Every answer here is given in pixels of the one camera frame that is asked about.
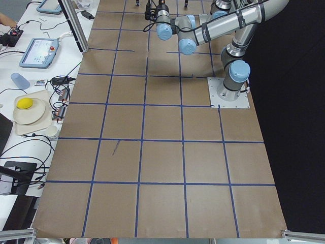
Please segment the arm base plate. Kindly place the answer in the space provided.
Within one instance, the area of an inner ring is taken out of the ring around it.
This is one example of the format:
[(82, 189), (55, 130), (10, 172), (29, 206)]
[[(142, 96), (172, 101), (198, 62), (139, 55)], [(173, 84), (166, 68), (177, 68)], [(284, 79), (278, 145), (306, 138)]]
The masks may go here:
[(200, 25), (203, 25), (206, 22), (209, 22), (212, 19), (212, 15), (210, 14), (199, 14), (199, 22)]
[(248, 93), (245, 84), (238, 91), (224, 87), (223, 77), (208, 77), (211, 108), (249, 109)]

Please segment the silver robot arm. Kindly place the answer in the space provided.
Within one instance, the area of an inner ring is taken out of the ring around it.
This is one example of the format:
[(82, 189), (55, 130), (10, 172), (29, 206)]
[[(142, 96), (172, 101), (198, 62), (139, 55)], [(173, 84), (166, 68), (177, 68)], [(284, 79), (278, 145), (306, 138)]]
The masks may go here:
[(153, 10), (146, 10), (146, 19), (156, 24), (157, 35), (168, 40), (177, 35), (179, 51), (191, 55), (196, 48), (225, 34), (234, 32), (232, 41), (221, 52), (225, 78), (216, 91), (225, 101), (235, 101), (241, 87), (248, 80), (250, 66), (243, 60), (246, 49), (257, 25), (279, 14), (288, 1), (247, 1), (247, 5), (236, 8), (234, 1), (213, 1), (210, 15), (200, 26), (194, 16), (171, 18), (165, 1), (159, 1)]
[(243, 7), (247, 1), (240, 0), (214, 0), (211, 4), (210, 17), (208, 20), (213, 20), (232, 13), (240, 7)]

